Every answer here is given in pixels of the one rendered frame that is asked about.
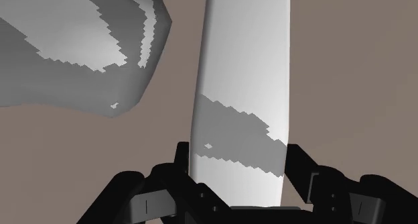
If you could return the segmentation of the tall white cylinder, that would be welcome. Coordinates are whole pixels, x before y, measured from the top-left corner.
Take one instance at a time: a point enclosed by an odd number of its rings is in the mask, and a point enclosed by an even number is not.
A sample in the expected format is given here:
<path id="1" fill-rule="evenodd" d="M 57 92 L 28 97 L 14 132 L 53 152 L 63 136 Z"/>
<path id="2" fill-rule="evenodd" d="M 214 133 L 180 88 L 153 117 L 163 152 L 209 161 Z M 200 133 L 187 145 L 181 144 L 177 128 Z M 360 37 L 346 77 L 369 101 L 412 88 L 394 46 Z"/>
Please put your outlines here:
<path id="1" fill-rule="evenodd" d="M 289 139 L 291 0 L 206 0 L 190 176 L 232 207 L 278 207 Z"/>

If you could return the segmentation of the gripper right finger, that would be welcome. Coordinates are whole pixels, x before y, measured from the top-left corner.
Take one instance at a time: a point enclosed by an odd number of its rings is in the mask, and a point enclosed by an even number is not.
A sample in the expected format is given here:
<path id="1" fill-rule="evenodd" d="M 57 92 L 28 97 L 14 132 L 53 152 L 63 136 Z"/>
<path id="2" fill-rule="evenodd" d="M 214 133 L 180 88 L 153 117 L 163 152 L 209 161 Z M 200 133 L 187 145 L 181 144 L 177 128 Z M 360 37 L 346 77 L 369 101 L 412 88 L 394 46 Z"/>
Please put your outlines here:
<path id="1" fill-rule="evenodd" d="M 378 174 L 355 181 L 288 144 L 285 175 L 321 224 L 418 224 L 418 197 Z"/>

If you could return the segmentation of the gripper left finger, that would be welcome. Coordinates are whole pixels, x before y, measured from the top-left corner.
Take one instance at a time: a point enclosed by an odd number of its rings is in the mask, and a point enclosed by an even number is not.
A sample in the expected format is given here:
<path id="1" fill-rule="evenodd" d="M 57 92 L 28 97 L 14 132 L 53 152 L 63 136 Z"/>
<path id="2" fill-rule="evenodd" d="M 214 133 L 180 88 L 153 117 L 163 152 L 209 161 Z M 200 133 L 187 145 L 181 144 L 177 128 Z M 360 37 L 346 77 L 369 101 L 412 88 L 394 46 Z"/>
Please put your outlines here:
<path id="1" fill-rule="evenodd" d="M 76 224 L 228 224 L 230 207 L 188 174 L 188 142 L 177 144 L 173 162 L 114 175 Z"/>

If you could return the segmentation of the white rounded object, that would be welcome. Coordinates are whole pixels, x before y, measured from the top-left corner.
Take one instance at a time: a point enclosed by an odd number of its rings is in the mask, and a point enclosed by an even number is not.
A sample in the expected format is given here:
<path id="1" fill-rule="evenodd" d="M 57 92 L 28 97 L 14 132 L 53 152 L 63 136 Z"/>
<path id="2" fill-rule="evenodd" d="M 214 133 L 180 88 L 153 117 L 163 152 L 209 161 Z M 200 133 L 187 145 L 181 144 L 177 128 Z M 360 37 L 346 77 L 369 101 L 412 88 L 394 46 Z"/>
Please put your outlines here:
<path id="1" fill-rule="evenodd" d="M 124 114 L 141 100 L 171 24 L 163 0 L 0 0 L 0 107 Z"/>

